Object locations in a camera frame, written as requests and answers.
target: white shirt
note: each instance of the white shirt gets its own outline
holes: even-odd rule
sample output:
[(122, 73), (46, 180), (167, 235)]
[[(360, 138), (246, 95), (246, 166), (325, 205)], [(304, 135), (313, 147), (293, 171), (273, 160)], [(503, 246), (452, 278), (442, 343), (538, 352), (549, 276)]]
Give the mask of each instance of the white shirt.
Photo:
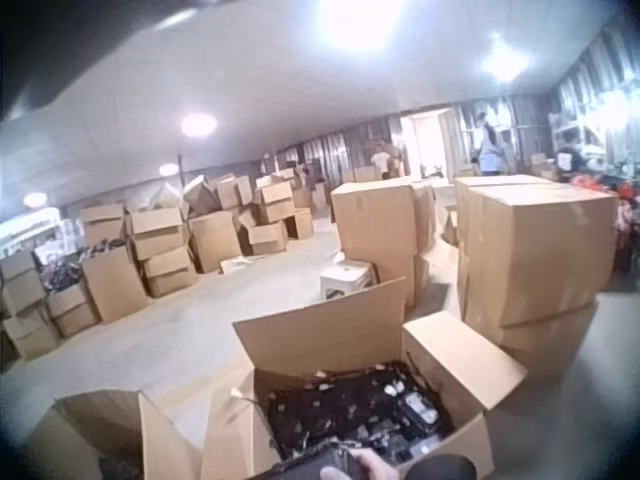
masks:
[(371, 163), (373, 163), (380, 173), (387, 173), (389, 171), (389, 159), (391, 155), (387, 152), (376, 153), (373, 157), (371, 157)]

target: warehouse floor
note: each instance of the warehouse floor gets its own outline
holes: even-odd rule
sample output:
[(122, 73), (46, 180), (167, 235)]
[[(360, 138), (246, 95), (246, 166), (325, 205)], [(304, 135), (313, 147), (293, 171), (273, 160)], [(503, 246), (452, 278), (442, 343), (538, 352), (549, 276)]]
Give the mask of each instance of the warehouse floor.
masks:
[[(291, 241), (286, 253), (227, 276), (203, 276), (130, 318), (94, 327), (43, 358), (14, 365), (0, 377), (5, 433), (24, 438), (57, 397), (140, 389), (201, 447), (212, 372), (242, 358), (231, 323), (320, 299), (319, 274), (339, 241), (326, 219), (315, 227), (312, 239)], [(453, 272), (436, 267), (432, 273), (429, 298), (414, 315), (456, 310)], [(597, 318), (563, 382), (524, 387), (491, 412), (494, 478), (577, 478), (578, 462), (591, 469), (588, 462), (630, 434), (625, 420), (640, 415), (638, 289), (635, 284), (624, 293), (600, 295)], [(563, 474), (549, 475), (559, 465)]]

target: plastic stool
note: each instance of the plastic stool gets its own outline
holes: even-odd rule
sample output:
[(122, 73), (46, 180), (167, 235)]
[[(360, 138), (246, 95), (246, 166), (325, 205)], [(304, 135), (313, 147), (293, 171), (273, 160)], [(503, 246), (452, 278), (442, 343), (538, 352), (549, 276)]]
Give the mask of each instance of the plastic stool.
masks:
[(329, 299), (337, 294), (357, 292), (374, 283), (375, 275), (370, 263), (342, 260), (322, 272), (320, 293), (322, 298)]

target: ceiling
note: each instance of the ceiling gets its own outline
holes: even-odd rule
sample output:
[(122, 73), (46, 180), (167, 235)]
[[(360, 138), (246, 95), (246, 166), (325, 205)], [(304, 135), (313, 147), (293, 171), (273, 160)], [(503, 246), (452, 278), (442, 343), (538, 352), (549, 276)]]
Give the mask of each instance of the ceiling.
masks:
[[(545, 91), (614, 13), (596, 0), (407, 0), (386, 46), (353, 54), (321, 35), (320, 3), (240, 0), (170, 29), (144, 28), (46, 106), (9, 112), (2, 218), (23, 212), (29, 192), (60, 206), (157, 178), (178, 150), (194, 170), (387, 113)], [(508, 86), (482, 70), (491, 33), (531, 58)], [(190, 112), (213, 114), (215, 134), (182, 137)]]

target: hand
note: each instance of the hand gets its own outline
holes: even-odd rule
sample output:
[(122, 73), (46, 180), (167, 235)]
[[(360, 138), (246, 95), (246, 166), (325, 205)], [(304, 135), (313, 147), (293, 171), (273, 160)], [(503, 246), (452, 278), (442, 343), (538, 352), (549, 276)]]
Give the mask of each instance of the hand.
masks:
[[(349, 453), (367, 471), (369, 480), (400, 480), (400, 474), (391, 465), (382, 460), (373, 450), (354, 449)], [(325, 467), (320, 472), (321, 480), (351, 480), (350, 477), (337, 468)]]

